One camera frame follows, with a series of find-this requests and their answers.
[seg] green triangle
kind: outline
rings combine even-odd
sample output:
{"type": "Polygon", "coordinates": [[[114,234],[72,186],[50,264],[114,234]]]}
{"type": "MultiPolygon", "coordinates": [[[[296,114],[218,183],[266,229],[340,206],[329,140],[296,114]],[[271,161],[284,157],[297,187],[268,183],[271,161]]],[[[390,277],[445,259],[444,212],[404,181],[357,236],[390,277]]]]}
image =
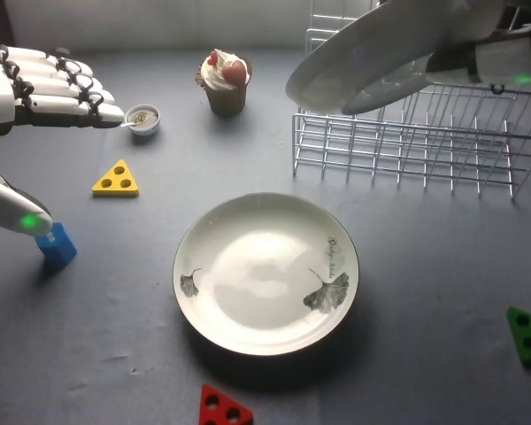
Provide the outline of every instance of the green triangle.
{"type": "Polygon", "coordinates": [[[531,366],[531,313],[510,307],[507,310],[507,320],[510,322],[513,342],[521,362],[525,366],[531,366]]]}

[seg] green light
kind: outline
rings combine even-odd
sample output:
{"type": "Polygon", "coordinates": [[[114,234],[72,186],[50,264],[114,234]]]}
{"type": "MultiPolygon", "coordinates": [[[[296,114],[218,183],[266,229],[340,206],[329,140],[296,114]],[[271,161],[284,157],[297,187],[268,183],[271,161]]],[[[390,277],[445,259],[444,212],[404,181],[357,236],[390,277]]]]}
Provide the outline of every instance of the green light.
{"type": "Polygon", "coordinates": [[[515,82],[517,84],[530,84],[531,83],[531,75],[525,75],[525,74],[519,74],[515,76],[515,82]]]}
{"type": "Polygon", "coordinates": [[[34,214],[28,214],[19,220],[19,224],[23,228],[34,228],[39,224],[39,220],[34,214]]]}

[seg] plate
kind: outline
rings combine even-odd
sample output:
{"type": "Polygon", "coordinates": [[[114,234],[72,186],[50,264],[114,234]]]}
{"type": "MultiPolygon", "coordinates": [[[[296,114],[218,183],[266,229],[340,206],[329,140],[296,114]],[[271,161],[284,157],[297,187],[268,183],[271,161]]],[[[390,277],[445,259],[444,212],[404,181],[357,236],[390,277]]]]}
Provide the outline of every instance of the plate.
{"type": "Polygon", "coordinates": [[[358,289],[358,256],[329,212],[257,193],[222,204],[184,236],[173,265],[183,314],[215,344],[272,356],[328,335],[358,289]]]}
{"type": "Polygon", "coordinates": [[[490,35],[504,0],[393,0],[350,23],[309,55],[286,93],[306,110],[353,115],[425,88],[428,55],[490,35]]]}

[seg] gray table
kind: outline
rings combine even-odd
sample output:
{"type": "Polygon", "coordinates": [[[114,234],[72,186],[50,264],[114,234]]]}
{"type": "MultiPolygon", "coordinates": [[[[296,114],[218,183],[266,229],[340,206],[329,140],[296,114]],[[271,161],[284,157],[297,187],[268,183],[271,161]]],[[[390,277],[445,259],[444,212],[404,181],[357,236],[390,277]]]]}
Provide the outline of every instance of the gray table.
{"type": "Polygon", "coordinates": [[[451,197],[420,182],[397,190],[355,174],[291,173],[284,85],[293,51],[247,52],[255,73],[239,120],[217,121],[197,53],[87,58],[119,100],[156,105],[159,133],[16,128],[0,138],[0,172],[42,200],[79,254],[42,271],[32,238],[0,229],[0,425],[198,421],[201,385],[250,407],[260,424],[531,424],[531,371],[505,310],[531,311],[531,179],[451,197]],[[123,158],[136,199],[93,199],[123,158]],[[347,320],[310,350],[276,359],[232,355],[183,319],[173,255],[189,225],[232,197],[293,193],[350,231],[362,280],[347,320]]]}

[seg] brown cupcake liner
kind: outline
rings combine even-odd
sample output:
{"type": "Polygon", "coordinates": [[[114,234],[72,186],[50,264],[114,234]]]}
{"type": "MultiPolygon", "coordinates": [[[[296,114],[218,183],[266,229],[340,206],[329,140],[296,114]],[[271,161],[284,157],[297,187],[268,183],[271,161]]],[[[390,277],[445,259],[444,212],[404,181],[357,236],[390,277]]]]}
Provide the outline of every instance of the brown cupcake liner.
{"type": "Polygon", "coordinates": [[[250,79],[243,87],[232,90],[211,89],[206,82],[204,82],[204,78],[201,75],[201,67],[203,64],[199,66],[198,72],[196,73],[196,83],[204,89],[204,92],[209,99],[209,104],[211,105],[212,111],[220,117],[234,117],[235,115],[239,114],[246,105],[246,88],[251,80],[251,64],[246,58],[238,58],[246,63],[248,74],[250,75],[250,79]]]}

